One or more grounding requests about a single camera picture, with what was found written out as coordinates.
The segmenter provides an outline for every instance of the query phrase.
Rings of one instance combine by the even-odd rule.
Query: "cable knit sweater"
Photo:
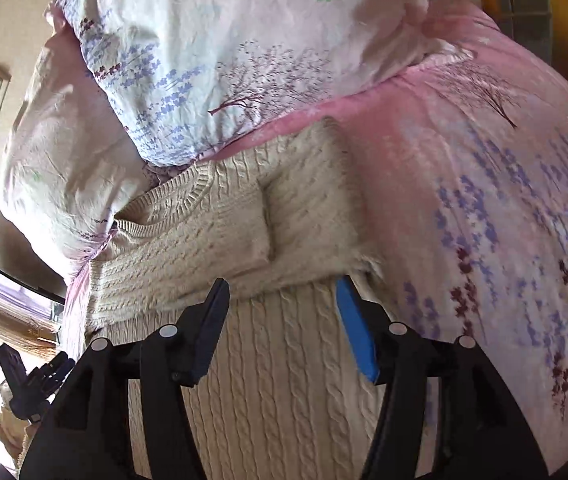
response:
[[[217,277],[234,299],[354,270],[377,272],[334,120],[196,164],[129,204],[90,266],[88,327],[180,309]]]
[[[334,289],[328,278],[231,300],[208,375],[182,388],[209,480],[361,474],[384,388],[358,373]],[[100,336],[115,344],[136,341],[177,317],[178,311],[148,313]],[[129,393],[135,470],[150,478],[138,381]]]
[[[323,120],[194,166],[122,211],[93,262],[90,316],[114,344],[229,281],[209,374],[184,388],[210,480],[351,480],[365,461],[383,389],[357,371],[334,287],[341,274],[379,276],[337,130]],[[136,471],[150,476],[138,381],[129,399]]]

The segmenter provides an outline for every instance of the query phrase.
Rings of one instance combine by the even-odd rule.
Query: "bed sheet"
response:
[[[467,1],[431,9],[427,33],[472,60],[432,58],[215,158],[339,120],[394,290],[387,307],[430,338],[473,335],[553,472],[568,459],[568,83]]]

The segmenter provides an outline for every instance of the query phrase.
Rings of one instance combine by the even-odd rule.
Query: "floral bedding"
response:
[[[429,338],[474,336],[553,472],[568,459],[568,83],[465,0],[433,2],[423,30],[474,58],[432,57],[216,156],[339,120],[386,258],[390,310]],[[435,389],[429,398],[434,438]]]
[[[183,166],[442,47],[428,0],[59,0],[145,160]]]

